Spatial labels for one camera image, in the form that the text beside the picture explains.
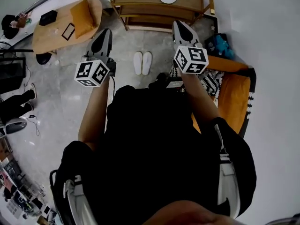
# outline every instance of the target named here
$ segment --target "tile floor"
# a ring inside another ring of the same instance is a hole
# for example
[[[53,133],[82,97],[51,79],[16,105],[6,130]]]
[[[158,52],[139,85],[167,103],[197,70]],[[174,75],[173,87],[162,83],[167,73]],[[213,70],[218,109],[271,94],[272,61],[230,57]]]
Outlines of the tile floor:
[[[205,18],[193,26],[200,42],[204,43],[204,40],[213,34],[211,26],[212,21]],[[110,28],[113,34],[111,57],[117,62],[116,90],[125,85],[145,88],[159,73],[169,72],[174,55],[171,33],[125,31],[115,15],[103,16],[101,29],[103,28]],[[16,48],[31,49],[31,42],[32,37],[27,38]],[[91,89],[74,81],[76,64],[85,54],[87,44],[88,42],[59,49],[56,58],[52,58],[44,66],[36,62],[34,54],[25,54],[26,63],[31,71],[30,83],[35,84],[38,97],[34,104],[35,110],[24,117],[27,118],[29,114],[37,116],[40,135],[36,136],[35,125],[28,123],[24,130],[9,135],[8,140],[21,168],[28,178],[44,187],[46,199],[50,204],[53,204],[53,199],[49,188],[49,173],[58,168],[64,148],[77,139],[77,132],[91,93]],[[132,58],[136,51],[150,51],[153,54],[153,63],[148,76],[135,74]],[[19,90],[3,94],[1,97],[6,99],[23,92],[22,86]],[[112,98],[111,81],[109,103]]]

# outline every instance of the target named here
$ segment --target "white cube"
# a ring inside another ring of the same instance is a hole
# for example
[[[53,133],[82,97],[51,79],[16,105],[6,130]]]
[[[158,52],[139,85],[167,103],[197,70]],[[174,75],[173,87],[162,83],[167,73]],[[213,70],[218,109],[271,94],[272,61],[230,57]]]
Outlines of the white cube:
[[[183,73],[201,74],[208,66],[206,49],[199,47],[178,46],[175,62]]]
[[[85,87],[100,87],[108,73],[108,67],[101,60],[79,62],[74,79]]]

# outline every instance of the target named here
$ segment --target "black sleeve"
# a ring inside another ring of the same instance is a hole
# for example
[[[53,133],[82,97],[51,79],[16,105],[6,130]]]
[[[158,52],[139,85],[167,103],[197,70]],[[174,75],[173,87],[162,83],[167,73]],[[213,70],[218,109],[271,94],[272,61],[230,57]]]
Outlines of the black sleeve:
[[[71,214],[67,199],[63,198],[64,183],[67,180],[75,180],[75,176],[81,175],[82,181],[85,179],[85,172],[92,166],[90,165],[93,159],[94,152],[88,145],[80,141],[71,142],[65,149],[62,155],[61,164],[56,171],[54,185],[51,186],[54,203],[58,211],[68,211],[60,213],[64,224],[73,224],[69,216]]]
[[[256,172],[252,153],[244,139],[236,134],[222,118],[211,121],[203,132],[206,139],[214,140],[213,143],[219,144],[219,149],[221,148],[219,135],[215,130],[216,124],[237,176],[241,201],[239,215],[241,215],[250,206],[256,188]]]

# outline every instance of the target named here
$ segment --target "black box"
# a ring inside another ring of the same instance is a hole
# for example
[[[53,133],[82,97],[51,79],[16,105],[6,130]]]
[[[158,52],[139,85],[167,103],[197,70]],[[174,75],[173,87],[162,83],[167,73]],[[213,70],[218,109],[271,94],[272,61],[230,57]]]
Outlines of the black box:
[[[41,20],[39,21],[39,25],[46,26],[48,24],[51,24],[56,21],[57,12],[54,10],[51,10],[48,13],[45,13],[41,16]]]

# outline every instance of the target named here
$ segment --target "person's right arm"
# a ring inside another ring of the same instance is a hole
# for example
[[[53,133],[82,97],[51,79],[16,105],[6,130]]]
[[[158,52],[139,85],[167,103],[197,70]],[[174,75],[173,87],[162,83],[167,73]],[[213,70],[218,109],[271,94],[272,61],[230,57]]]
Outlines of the person's right arm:
[[[218,108],[207,94],[197,75],[181,73],[188,99],[198,126],[204,128],[214,118],[220,117]]]

